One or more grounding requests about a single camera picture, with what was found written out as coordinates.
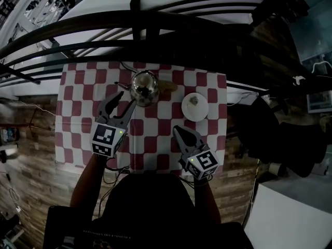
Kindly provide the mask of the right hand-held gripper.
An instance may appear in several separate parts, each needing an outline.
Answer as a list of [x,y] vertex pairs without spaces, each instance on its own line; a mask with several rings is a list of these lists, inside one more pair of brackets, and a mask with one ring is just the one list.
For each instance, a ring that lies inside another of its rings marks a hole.
[[213,175],[220,166],[216,152],[203,143],[202,137],[196,130],[176,125],[173,136],[182,155],[179,160],[182,168],[189,172],[196,180],[200,181]]

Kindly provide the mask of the person's left forearm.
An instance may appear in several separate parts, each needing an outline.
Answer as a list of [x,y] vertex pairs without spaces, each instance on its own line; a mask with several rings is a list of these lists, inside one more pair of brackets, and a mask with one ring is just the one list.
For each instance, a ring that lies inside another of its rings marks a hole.
[[72,193],[70,207],[94,211],[107,158],[93,154]]

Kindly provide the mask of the white side table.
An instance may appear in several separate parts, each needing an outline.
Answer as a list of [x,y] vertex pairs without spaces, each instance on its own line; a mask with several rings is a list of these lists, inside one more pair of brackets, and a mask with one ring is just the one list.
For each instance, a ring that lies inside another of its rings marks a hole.
[[244,230],[254,249],[326,249],[332,214],[259,185]]

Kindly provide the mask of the white framed glass panel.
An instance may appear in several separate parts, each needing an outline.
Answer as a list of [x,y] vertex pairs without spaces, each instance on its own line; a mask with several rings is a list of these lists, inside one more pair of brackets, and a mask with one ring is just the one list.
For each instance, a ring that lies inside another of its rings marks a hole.
[[308,113],[332,112],[332,90],[307,95]]

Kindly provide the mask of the steel teapot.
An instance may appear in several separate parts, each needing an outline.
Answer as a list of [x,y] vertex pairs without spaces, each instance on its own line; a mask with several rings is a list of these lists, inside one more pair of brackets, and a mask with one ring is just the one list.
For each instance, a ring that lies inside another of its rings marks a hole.
[[151,92],[151,91],[148,91],[147,89],[143,89],[142,92],[136,91],[132,87],[132,80],[135,75],[132,76],[129,84],[124,84],[124,83],[120,83],[117,81],[114,82],[114,84],[120,86],[124,90],[129,91],[131,98],[136,99],[136,104],[137,104],[137,106],[140,106],[140,107],[148,107],[153,104],[156,104],[159,101],[160,94],[172,93],[178,89],[177,84],[175,84],[171,81],[158,79],[158,85],[157,85],[157,89],[155,91]]

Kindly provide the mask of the dark curved railing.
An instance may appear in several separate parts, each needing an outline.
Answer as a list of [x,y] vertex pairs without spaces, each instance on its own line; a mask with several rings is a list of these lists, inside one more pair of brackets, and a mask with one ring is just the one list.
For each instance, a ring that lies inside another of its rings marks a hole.
[[[230,87],[276,98],[313,94],[330,79],[253,35],[270,16],[307,12],[303,0],[182,0],[148,9],[131,0],[128,10],[71,17],[0,48],[0,88],[59,79],[66,64],[121,61],[225,74]],[[305,78],[300,86],[295,76]]]

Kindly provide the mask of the person's right forearm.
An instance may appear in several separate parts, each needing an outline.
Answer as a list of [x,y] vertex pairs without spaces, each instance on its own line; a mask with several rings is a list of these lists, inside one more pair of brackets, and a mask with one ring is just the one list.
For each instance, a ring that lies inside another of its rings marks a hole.
[[221,224],[219,209],[208,180],[194,179],[195,210],[204,224]]

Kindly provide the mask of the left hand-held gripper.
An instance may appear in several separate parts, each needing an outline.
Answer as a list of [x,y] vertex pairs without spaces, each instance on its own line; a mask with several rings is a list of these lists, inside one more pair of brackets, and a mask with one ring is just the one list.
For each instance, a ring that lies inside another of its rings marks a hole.
[[91,126],[90,144],[94,154],[114,158],[127,135],[128,123],[136,107],[136,99],[132,100],[120,116],[113,117],[114,126],[109,126],[110,115],[118,106],[124,92],[118,91],[106,97],[98,106],[95,122]]

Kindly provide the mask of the red white checkered tablecloth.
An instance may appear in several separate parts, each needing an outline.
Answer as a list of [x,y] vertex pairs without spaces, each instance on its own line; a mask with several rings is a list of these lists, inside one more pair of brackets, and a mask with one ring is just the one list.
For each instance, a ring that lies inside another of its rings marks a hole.
[[[160,80],[177,85],[162,94],[157,104],[136,107],[128,135],[109,162],[112,168],[129,166],[133,173],[155,171],[183,174],[180,152],[172,135],[175,125],[198,131],[205,143],[224,161],[227,128],[226,77],[183,66],[130,63],[140,71],[149,70]],[[129,83],[132,73],[118,62],[69,64],[63,69],[56,110],[56,160],[73,167],[84,167],[92,155],[91,125],[99,104],[119,90],[118,83]],[[199,122],[187,120],[182,101],[190,93],[203,95],[209,104],[207,116]]]

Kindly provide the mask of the person's black clothing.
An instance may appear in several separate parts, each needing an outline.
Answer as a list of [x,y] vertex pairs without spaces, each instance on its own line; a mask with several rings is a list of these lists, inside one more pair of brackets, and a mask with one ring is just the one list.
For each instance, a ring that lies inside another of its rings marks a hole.
[[101,219],[159,224],[196,217],[194,204],[176,175],[129,174],[110,192]]

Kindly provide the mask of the black office chair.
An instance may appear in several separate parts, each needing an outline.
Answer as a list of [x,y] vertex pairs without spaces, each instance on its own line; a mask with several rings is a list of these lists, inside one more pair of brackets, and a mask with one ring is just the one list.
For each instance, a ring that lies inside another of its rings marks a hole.
[[318,124],[301,126],[279,122],[276,112],[288,114],[284,100],[270,107],[258,97],[242,114],[238,137],[248,155],[265,164],[282,164],[300,177],[310,175],[315,164],[323,161],[327,141]]

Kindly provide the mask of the white round plate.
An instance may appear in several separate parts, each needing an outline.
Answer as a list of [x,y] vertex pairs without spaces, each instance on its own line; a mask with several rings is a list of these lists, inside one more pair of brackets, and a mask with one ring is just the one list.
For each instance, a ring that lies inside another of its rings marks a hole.
[[[191,96],[196,95],[199,102],[196,106],[193,106],[189,99]],[[190,93],[184,97],[181,104],[182,112],[187,120],[192,122],[202,121],[209,112],[209,104],[207,99],[200,93]]]

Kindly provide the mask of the paper cup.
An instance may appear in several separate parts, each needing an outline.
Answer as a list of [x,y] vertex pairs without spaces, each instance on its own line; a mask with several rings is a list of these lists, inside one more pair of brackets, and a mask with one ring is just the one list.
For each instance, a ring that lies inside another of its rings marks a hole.
[[268,172],[278,176],[278,177],[283,177],[286,174],[286,170],[287,167],[286,165],[282,164],[282,163],[270,163],[269,164],[269,168],[268,168]]

